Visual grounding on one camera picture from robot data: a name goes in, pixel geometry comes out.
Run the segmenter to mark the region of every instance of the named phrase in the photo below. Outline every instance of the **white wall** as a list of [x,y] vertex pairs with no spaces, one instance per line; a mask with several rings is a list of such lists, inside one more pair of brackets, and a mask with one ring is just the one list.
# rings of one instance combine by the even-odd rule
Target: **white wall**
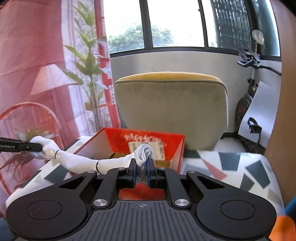
[[[281,72],[281,62],[261,60],[260,63],[262,65],[270,66]],[[264,84],[276,90],[278,93],[281,90],[281,76],[268,69],[256,69],[254,79],[257,82],[262,81]]]
[[238,59],[239,56],[220,53],[157,52],[112,58],[111,68],[114,81],[132,74],[159,71],[195,72],[218,77],[228,90],[229,125],[226,131],[234,131],[235,108],[247,93],[247,78],[251,77],[252,71],[237,65]]

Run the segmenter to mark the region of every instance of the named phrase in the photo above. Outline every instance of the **pink curtain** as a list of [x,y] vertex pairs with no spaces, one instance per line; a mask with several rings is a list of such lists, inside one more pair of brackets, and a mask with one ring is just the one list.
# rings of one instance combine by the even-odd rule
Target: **pink curtain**
[[[0,136],[43,135],[64,148],[120,127],[102,4],[10,0],[0,9]],[[0,153],[0,213],[42,165],[26,153]]]

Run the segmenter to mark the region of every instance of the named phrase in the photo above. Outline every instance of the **crosshair symbol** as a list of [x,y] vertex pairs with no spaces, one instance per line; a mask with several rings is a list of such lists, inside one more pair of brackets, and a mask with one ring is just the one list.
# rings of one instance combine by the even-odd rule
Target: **crosshair symbol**
[[145,208],[145,207],[147,207],[148,205],[145,204],[145,203],[142,203],[142,204],[140,204],[139,206],[140,206],[141,208]]

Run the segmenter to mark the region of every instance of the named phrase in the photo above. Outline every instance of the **beige upholstered chair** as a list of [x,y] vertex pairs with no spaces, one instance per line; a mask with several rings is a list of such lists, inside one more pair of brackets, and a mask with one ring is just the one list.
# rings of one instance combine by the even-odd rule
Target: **beige upholstered chair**
[[227,89],[214,76],[135,74],[115,82],[115,96],[128,128],[184,134],[187,149],[213,149],[228,125]]

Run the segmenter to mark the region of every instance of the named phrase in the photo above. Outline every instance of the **open cardboard box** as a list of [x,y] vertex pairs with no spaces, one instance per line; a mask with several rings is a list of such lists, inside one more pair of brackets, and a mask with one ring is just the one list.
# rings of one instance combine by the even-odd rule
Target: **open cardboard box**
[[[156,167],[169,167],[180,173],[185,136],[181,134],[104,128],[74,154],[91,159],[118,158],[132,153],[140,144],[149,144],[154,151]],[[139,183],[133,189],[121,189],[121,200],[163,200],[162,189],[150,189]]]

